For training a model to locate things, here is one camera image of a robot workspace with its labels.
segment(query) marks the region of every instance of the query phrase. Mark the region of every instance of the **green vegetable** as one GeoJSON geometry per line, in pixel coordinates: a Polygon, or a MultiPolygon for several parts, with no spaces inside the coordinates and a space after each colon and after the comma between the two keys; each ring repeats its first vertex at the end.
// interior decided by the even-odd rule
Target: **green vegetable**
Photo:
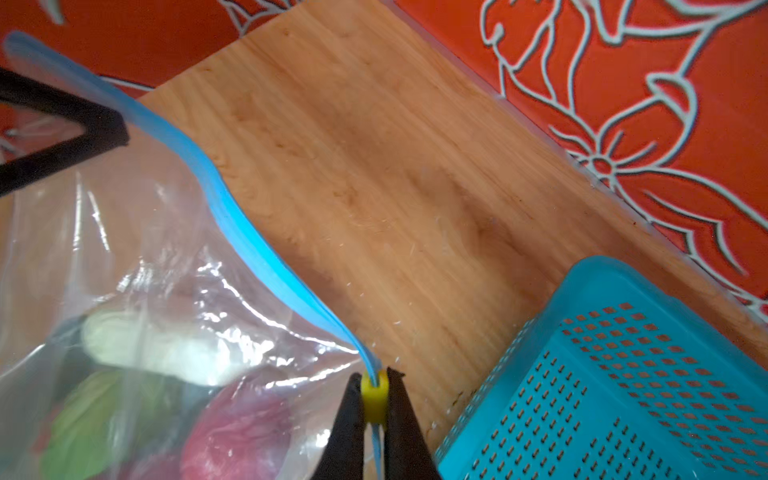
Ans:
{"type": "Polygon", "coordinates": [[[137,371],[96,372],[67,397],[40,466],[47,480],[85,480],[126,459],[170,423],[178,381],[137,371]]]}

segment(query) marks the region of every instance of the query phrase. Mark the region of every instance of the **plastic bag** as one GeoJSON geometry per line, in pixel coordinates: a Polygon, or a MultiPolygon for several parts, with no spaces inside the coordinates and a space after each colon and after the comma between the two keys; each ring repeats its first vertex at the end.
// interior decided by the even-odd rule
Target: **plastic bag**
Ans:
{"type": "MultiPolygon", "coordinates": [[[[348,375],[378,360],[181,132],[26,35],[4,46],[130,140],[2,198],[0,478],[309,476],[348,375]]],[[[79,132],[18,119],[27,153],[79,132]]]]}

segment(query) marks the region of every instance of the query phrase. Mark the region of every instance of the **teal plastic basket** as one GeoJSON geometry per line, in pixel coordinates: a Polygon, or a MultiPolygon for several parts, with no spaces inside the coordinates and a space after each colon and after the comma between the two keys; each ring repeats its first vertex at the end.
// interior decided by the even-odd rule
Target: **teal plastic basket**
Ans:
{"type": "Polygon", "coordinates": [[[768,374],[629,266],[588,258],[437,460],[445,480],[768,477],[768,374]]]}

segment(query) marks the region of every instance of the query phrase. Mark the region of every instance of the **wood grain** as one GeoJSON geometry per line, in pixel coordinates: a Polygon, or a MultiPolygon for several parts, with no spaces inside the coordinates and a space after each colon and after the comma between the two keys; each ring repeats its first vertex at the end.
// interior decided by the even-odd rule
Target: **wood grain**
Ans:
{"type": "Polygon", "coordinates": [[[142,98],[406,382],[434,449],[578,260],[608,255],[768,366],[761,327],[376,0],[311,0],[142,98]]]}

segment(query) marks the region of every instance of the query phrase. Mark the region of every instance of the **flower pattern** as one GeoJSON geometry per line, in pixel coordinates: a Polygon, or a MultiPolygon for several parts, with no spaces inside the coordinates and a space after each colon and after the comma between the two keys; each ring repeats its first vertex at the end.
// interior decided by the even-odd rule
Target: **flower pattern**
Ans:
{"type": "MultiPolygon", "coordinates": [[[[768,277],[761,268],[768,251],[766,205],[737,193],[738,183],[704,173],[697,159],[682,159],[696,130],[704,131],[697,125],[704,105],[712,111],[711,95],[697,90],[692,74],[702,50],[766,0],[666,0],[663,15],[658,7],[651,15],[649,2],[634,3],[484,0],[480,34],[497,61],[499,91],[768,323],[768,277]],[[606,65],[605,58],[616,55],[624,56],[623,71],[595,72],[595,58],[606,65]],[[626,62],[626,55],[637,60],[626,62]],[[626,91],[616,88],[619,82],[626,91]]],[[[699,132],[695,142],[701,139],[699,132]]]]}

